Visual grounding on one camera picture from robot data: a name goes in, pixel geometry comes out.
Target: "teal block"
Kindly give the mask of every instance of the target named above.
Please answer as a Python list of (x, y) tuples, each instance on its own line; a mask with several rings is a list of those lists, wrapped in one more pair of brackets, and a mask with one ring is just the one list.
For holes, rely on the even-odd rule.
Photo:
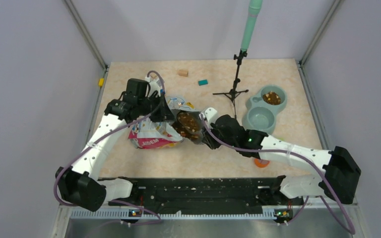
[(199, 86), (202, 86), (202, 85), (205, 85), (205, 84), (208, 84), (208, 80), (204, 79), (204, 80), (198, 81), (198, 85)]

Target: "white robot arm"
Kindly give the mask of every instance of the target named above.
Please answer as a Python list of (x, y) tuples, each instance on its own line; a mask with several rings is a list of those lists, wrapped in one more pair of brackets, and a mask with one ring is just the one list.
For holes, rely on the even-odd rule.
[(216, 138), (217, 141), (211, 140), (211, 148), (218, 148), (221, 145), (220, 141), (226, 141), (231, 145), (230, 148), (243, 156), (277, 161), (310, 172), (311, 174), (305, 176), (279, 177), (279, 191), (287, 198), (326, 195), (333, 199), (319, 174), (321, 173), (325, 175), (342, 203), (353, 202), (361, 170), (345, 148), (337, 146), (333, 151), (316, 150), (282, 141), (264, 132), (244, 130), (237, 120), (229, 115), (219, 117), (214, 108), (204, 110), (200, 116), (205, 121), (206, 128), (209, 128), (205, 136), (221, 138)]
[[(162, 105), (150, 119), (175, 120), (175, 116), (166, 104), (164, 93), (160, 91), (159, 80), (151, 81), (147, 77), (145, 81), (139, 79), (128, 81), (127, 90), (121, 96), (122, 100), (119, 98), (108, 104), (97, 130), (84, 149), (87, 150), (86, 153), (64, 171), (57, 181), (62, 199), (90, 211), (96, 211), (104, 202), (131, 196), (133, 188), (131, 181), (124, 178), (98, 181), (99, 173), (118, 138), (138, 116), (147, 115), (155, 111), (157, 105)], [(310, 172), (305, 176), (277, 177), (273, 189), (280, 194), (279, 196), (293, 199), (299, 196), (326, 195), (333, 199), (319, 175), (322, 173), (325, 174), (341, 202), (352, 203), (361, 171), (344, 148), (336, 147), (334, 151), (315, 150), (279, 140), (261, 131), (245, 130), (229, 115), (219, 117), (214, 108), (202, 111), (201, 115), (203, 115), (201, 123), (207, 125), (202, 130), (203, 143), (211, 149), (226, 145), (246, 157), (258, 159), (262, 157), (264, 160), (286, 163)], [(260, 153), (259, 150), (269, 150), (269, 153)], [(319, 170), (315, 170), (311, 164), (296, 155), (307, 158)], [(57, 177), (63, 169), (61, 167), (58, 170)]]

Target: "gray pet bowl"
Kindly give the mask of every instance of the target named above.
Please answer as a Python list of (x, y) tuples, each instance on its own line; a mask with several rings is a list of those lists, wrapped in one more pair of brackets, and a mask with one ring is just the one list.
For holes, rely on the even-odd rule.
[[(271, 91), (278, 94), (281, 104), (271, 105), (263, 100), (262, 96)], [(277, 114), (286, 105), (286, 92), (276, 85), (267, 85), (246, 101), (248, 112), (243, 116), (242, 125), (245, 129), (260, 130), (272, 134), (275, 129)]]

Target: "beige floor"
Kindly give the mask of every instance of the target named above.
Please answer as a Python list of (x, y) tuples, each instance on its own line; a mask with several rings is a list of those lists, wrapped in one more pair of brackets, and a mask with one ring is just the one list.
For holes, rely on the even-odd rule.
[[(179, 69), (187, 69), (188, 77), (177, 75)], [(150, 61), (114, 62), (100, 105), (97, 124), (103, 110), (113, 98), (118, 98), (126, 88), (129, 78), (143, 79), (149, 70), (158, 71), (165, 80), (167, 95), (181, 95), (199, 110), (214, 107), (222, 114), (233, 114), (231, 102), (214, 92), (228, 92), (236, 73), (234, 60)], [(294, 59), (245, 59), (239, 78), (238, 89), (249, 89), (236, 100), (238, 120), (246, 113), (246, 100), (266, 84), (282, 87), (288, 95), (287, 107), (278, 115), (275, 137), (302, 146), (320, 149), (318, 134), (306, 99)], [(198, 86), (198, 80), (208, 79), (208, 85)], [(135, 178), (234, 178), (275, 177), (278, 175), (302, 175), (305, 172), (278, 162), (266, 168), (258, 168), (253, 160), (237, 152), (220, 147), (210, 150), (205, 145), (190, 141), (174, 147), (155, 150), (135, 149), (122, 135), (111, 151), (101, 177)]]

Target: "plastic bag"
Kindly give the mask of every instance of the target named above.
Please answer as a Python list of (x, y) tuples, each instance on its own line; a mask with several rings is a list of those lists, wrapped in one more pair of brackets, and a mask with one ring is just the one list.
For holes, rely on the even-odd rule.
[[(181, 96), (166, 96), (167, 105), (174, 115), (183, 111), (198, 114), (192, 103), (187, 102)], [(155, 149), (164, 147), (174, 147), (181, 143), (188, 134), (177, 132), (178, 122), (152, 122), (149, 118), (135, 124), (128, 136), (128, 139), (136, 148)]]

